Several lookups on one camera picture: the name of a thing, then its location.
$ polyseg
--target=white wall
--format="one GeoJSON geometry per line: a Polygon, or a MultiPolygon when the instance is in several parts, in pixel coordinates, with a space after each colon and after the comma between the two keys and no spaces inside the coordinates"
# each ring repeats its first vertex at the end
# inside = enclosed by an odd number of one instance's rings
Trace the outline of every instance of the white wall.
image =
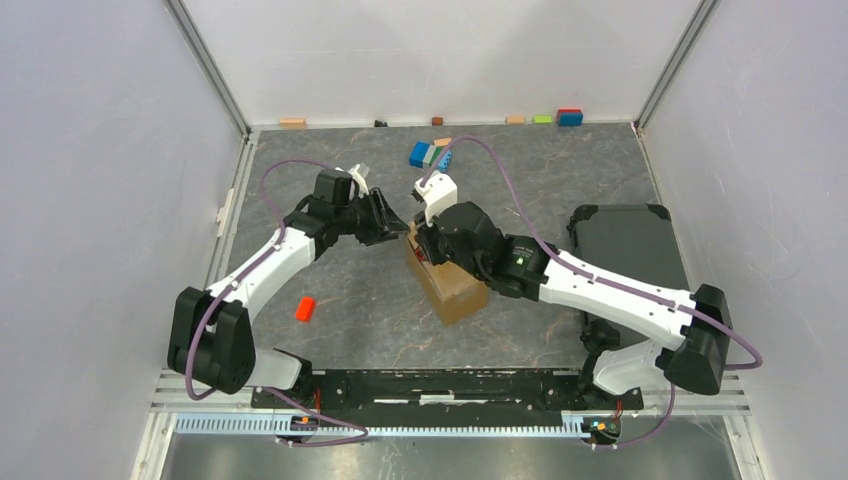
{"type": "Polygon", "coordinates": [[[0,478],[128,478],[239,135],[162,2],[0,10],[0,478]]]}
{"type": "Polygon", "coordinates": [[[636,117],[697,0],[185,0],[252,124],[636,117]]]}
{"type": "Polygon", "coordinates": [[[843,0],[722,2],[646,132],[693,280],[764,354],[743,380],[779,479],[845,475],[846,25],[843,0]]]}

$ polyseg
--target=cardboard box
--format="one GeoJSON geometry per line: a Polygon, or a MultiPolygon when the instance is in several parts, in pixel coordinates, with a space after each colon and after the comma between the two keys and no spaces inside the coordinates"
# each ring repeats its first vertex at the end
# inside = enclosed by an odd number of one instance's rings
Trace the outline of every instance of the cardboard box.
{"type": "Polygon", "coordinates": [[[415,225],[410,223],[406,236],[406,256],[409,266],[427,293],[433,310],[445,326],[453,325],[486,306],[489,289],[486,284],[469,275],[453,263],[432,265],[415,255],[415,225]]]}

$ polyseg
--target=gray tabletop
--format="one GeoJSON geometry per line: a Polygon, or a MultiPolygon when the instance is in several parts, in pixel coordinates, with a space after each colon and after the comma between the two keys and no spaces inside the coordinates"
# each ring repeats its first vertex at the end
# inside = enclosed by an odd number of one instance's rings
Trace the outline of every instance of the gray tabletop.
{"type": "MultiPolygon", "coordinates": [[[[494,146],[532,221],[560,247],[567,248],[565,227],[583,203],[657,201],[627,124],[268,131],[259,136],[229,268],[260,248],[276,225],[259,195],[259,178],[273,163],[309,158],[345,169],[364,163],[371,169],[369,186],[380,187],[409,220],[420,210],[410,191],[422,174],[408,164],[413,145],[463,134],[494,146]]],[[[312,166],[282,167],[267,183],[269,194],[283,212],[291,211],[312,191],[316,174],[312,166]]],[[[526,233],[500,173],[481,148],[455,147],[449,174],[460,201],[473,200],[505,233],[526,233]]],[[[254,331],[261,348],[281,348],[316,368],[580,366],[586,355],[578,312],[562,306],[492,294],[482,311],[444,327],[407,264],[402,241],[366,248],[342,238],[268,302],[254,331]],[[318,303],[308,324],[294,318],[303,296],[318,303]]]]}

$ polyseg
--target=blue block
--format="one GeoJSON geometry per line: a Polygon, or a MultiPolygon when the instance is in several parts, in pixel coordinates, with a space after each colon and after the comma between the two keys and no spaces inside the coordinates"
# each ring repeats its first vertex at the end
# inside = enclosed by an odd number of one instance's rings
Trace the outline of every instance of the blue block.
{"type": "Polygon", "coordinates": [[[583,124],[582,112],[563,112],[558,115],[560,127],[577,127],[583,124]]]}
{"type": "Polygon", "coordinates": [[[424,165],[424,156],[427,155],[427,149],[430,145],[424,142],[418,142],[412,147],[412,153],[409,154],[409,164],[413,167],[422,168],[424,165]]]}
{"type": "Polygon", "coordinates": [[[442,157],[442,160],[439,162],[439,171],[442,173],[448,173],[448,167],[450,166],[450,158],[453,155],[453,152],[448,150],[448,153],[442,157]]]}

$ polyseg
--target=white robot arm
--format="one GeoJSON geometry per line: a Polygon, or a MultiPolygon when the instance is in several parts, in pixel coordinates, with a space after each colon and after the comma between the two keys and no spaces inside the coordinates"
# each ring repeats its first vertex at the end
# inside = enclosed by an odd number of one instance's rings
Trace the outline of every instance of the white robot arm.
{"type": "Polygon", "coordinates": [[[183,290],[174,308],[168,367],[186,373],[191,363],[194,379],[224,393],[244,386],[291,388],[302,362],[284,352],[255,348],[251,327],[256,314],[339,236],[353,235],[360,243],[374,245],[409,231],[380,189],[367,189],[364,175],[358,165],[350,172],[321,171],[313,193],[285,217],[284,232],[277,229],[250,259],[206,291],[183,290]],[[209,312],[213,305],[217,307],[209,312]],[[193,349],[204,316],[208,326],[193,349]]]}
{"type": "Polygon", "coordinates": [[[504,236],[477,205],[457,203],[456,184],[447,175],[434,172],[414,189],[424,204],[416,240],[431,263],[453,262],[502,295],[577,308],[649,339],[590,355],[584,372],[595,386],[621,395],[671,381],[695,393],[718,393],[729,338],[684,312],[706,310],[729,327],[720,290],[705,285],[693,294],[650,285],[547,245],[560,260],[554,261],[535,239],[504,236]]]}

